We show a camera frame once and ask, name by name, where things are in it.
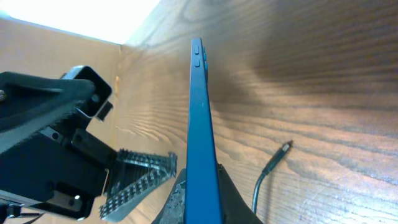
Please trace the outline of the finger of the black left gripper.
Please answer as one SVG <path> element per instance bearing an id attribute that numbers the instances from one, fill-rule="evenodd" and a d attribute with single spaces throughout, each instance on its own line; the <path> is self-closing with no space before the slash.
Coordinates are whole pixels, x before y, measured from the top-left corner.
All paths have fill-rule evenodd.
<path id="1" fill-rule="evenodd" d="M 28 140 L 41 129 L 76 113 L 89 95 L 85 81 L 1 74 L 1 153 Z"/>
<path id="2" fill-rule="evenodd" d="M 177 173 L 178 157 L 120 149 L 105 183 L 106 202 L 99 217 L 117 223 L 126 218 L 151 192 Z"/>

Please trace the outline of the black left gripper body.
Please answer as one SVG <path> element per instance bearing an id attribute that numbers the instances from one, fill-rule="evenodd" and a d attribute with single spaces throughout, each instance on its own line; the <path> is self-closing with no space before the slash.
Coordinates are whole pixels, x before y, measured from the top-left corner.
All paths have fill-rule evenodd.
<path id="1" fill-rule="evenodd" d="M 1 219 L 52 213 L 90 216 L 116 151 L 90 134 L 78 113 L 1 154 Z"/>

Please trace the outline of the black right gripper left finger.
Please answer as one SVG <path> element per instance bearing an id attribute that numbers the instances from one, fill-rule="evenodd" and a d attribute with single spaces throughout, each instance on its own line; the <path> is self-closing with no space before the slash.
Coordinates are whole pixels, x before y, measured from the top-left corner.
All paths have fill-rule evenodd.
<path id="1" fill-rule="evenodd" d="M 179 173 L 170 194 L 152 224 L 184 224 L 186 169 Z"/>

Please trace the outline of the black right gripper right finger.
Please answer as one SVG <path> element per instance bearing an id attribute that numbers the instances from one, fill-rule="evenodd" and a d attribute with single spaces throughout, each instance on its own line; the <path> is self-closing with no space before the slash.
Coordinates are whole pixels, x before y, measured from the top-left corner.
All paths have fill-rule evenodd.
<path id="1" fill-rule="evenodd" d="M 224 224 L 262 224 L 243 200 L 226 169 L 218 164 L 221 214 Z"/>

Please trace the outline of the blue Galaxy smartphone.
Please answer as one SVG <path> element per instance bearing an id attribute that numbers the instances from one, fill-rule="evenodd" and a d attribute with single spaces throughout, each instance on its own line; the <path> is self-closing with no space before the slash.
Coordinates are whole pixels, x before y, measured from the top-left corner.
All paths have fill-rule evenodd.
<path id="1" fill-rule="evenodd" d="M 223 222 L 205 54 L 201 38 L 192 39 L 185 223 Z"/>

